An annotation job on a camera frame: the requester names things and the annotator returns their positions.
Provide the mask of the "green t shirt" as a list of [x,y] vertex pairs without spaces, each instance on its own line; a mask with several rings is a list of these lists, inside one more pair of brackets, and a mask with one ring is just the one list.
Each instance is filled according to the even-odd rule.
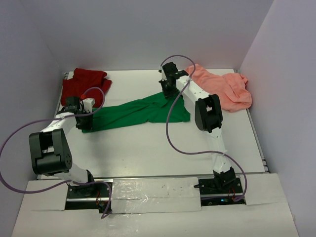
[[103,107],[93,115],[92,128],[82,132],[91,133],[147,122],[166,123],[167,120],[173,123],[189,122],[190,117],[182,96],[165,98],[160,92],[118,106]]

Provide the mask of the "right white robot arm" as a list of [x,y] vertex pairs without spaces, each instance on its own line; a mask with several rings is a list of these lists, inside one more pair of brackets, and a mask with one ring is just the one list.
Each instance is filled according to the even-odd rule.
[[186,71],[178,70],[173,62],[160,66],[158,71],[161,73],[159,83],[161,84],[164,97],[176,97],[168,112],[166,121],[168,142],[172,148],[175,148],[169,137],[168,124],[177,100],[181,95],[185,95],[195,105],[194,121],[197,128],[206,134],[213,159],[212,172],[214,178],[210,181],[203,181],[196,187],[207,191],[227,192],[234,184],[236,174],[230,159],[226,156],[225,144],[222,138],[223,115],[219,96],[207,93],[190,78]]

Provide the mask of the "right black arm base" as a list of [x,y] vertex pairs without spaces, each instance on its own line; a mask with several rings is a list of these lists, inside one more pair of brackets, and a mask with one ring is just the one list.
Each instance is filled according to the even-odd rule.
[[215,178],[199,178],[194,188],[199,190],[201,206],[245,204],[244,199],[235,201],[243,193],[239,178],[221,188],[215,187]]

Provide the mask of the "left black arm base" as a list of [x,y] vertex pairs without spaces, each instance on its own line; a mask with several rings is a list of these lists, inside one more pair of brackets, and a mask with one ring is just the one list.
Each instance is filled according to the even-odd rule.
[[89,185],[68,185],[66,210],[98,210],[100,214],[111,213],[110,195],[112,182],[96,181]]

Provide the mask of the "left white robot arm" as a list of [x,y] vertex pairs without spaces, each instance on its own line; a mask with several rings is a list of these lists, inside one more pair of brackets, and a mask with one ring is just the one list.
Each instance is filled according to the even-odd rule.
[[29,136],[33,172],[69,180],[69,189],[84,197],[94,195],[97,185],[90,171],[73,163],[66,135],[74,127],[81,130],[92,128],[93,116],[90,113],[94,104],[94,99],[85,96],[68,97],[55,120]]

